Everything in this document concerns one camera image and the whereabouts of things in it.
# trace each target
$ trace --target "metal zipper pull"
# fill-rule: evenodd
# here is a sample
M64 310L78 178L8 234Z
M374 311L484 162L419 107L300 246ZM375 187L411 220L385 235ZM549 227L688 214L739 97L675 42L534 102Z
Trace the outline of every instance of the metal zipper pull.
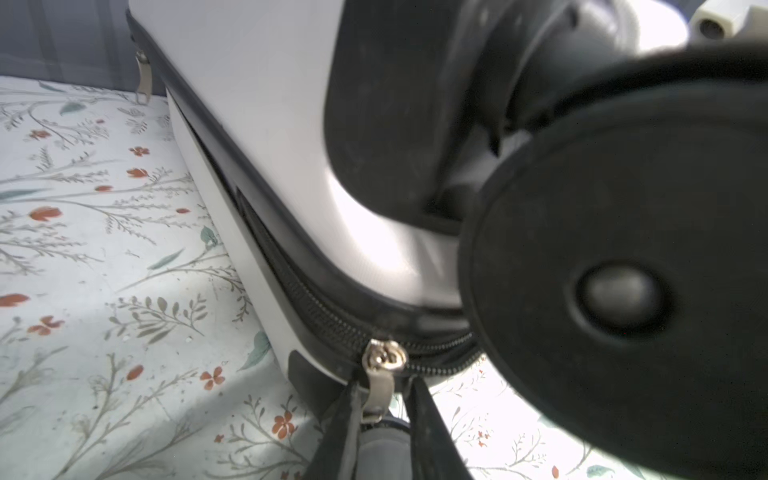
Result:
M362 355L362 367L368 375L369 394L362 406L362 423L378 423L389 409L395 395L395 372L408 362L408 353L397 342L371 339Z
M146 105L152 98L152 66L149 65L144 50L136 52L136 63L139 65L139 86L136 89L136 103ZM141 95L144 95L144 101L141 101Z

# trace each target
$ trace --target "floral bedsheet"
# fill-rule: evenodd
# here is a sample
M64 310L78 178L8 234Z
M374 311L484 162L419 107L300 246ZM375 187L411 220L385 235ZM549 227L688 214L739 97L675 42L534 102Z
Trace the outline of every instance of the floral bedsheet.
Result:
M0 122L0 478L299 480L323 427L165 99L0 77ZM552 425L485 359L434 393L476 478L660 477Z

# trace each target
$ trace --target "zipper slider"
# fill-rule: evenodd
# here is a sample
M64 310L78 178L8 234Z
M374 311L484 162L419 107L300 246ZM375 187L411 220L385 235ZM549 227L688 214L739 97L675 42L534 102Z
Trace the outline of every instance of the zipper slider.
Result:
M136 51L136 63L139 65L139 86L136 88L136 103L139 105L149 104L152 98L152 66L149 65L149 58L144 50Z
M368 399L362 406L362 423L378 423L395 395L396 372L408 362L408 352L397 342L371 339L362 354L362 367L368 375Z

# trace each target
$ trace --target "gray wall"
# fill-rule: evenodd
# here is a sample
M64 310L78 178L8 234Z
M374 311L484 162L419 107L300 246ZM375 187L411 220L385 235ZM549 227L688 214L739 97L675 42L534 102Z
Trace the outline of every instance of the gray wall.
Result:
M0 0L0 75L133 91L127 0ZM165 94L154 75L154 92Z

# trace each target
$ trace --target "floral pattern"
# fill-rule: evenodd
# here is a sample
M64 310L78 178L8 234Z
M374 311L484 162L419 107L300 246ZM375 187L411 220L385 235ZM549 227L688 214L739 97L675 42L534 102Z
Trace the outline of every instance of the floral pattern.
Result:
M325 425L273 362L166 100L134 99L0 77L2 477L300 480ZM432 391L475 478L666 478L553 425L485 358Z

